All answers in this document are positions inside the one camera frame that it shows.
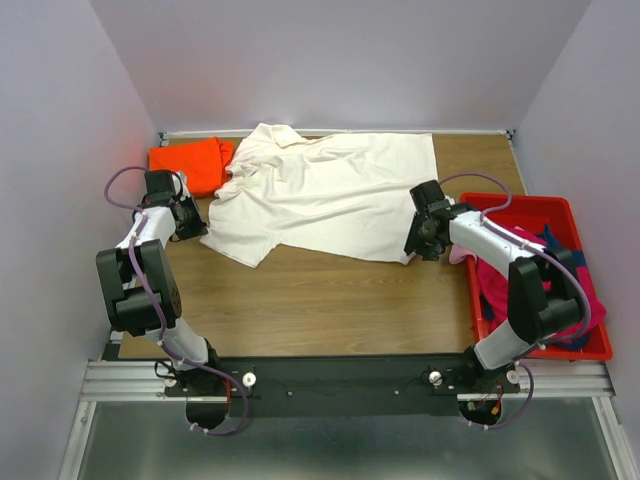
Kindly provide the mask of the white t-shirt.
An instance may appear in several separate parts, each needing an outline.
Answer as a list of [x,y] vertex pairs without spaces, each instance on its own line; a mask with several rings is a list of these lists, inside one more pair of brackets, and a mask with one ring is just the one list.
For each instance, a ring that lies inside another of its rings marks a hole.
[[429,134],[306,139],[268,124],[241,141],[227,171],[201,242],[252,268],[279,245],[407,264],[410,191],[438,177]]

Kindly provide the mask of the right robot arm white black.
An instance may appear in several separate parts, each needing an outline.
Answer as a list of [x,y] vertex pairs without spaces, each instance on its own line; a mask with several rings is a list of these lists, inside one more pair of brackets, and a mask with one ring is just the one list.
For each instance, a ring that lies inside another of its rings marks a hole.
[[478,210],[454,203],[437,180],[410,191],[415,206],[404,251],[437,260],[450,246],[470,251],[507,282],[505,321],[468,347],[453,379],[480,392],[531,351],[568,342],[586,332],[592,308],[572,253],[543,246],[490,219],[494,207]]

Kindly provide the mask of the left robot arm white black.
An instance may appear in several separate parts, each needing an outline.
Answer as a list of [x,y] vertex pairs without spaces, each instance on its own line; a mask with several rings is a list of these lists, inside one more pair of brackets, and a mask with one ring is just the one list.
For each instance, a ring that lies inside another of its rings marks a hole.
[[136,205],[110,196],[123,173],[117,171],[104,188],[113,206],[132,212],[132,226],[115,247],[96,255],[96,268],[111,327],[156,344],[169,359],[156,364],[167,386],[201,395],[214,393],[222,380],[218,355],[183,318],[182,301],[166,254],[166,245],[203,236],[207,225],[182,172],[142,167],[146,192]]

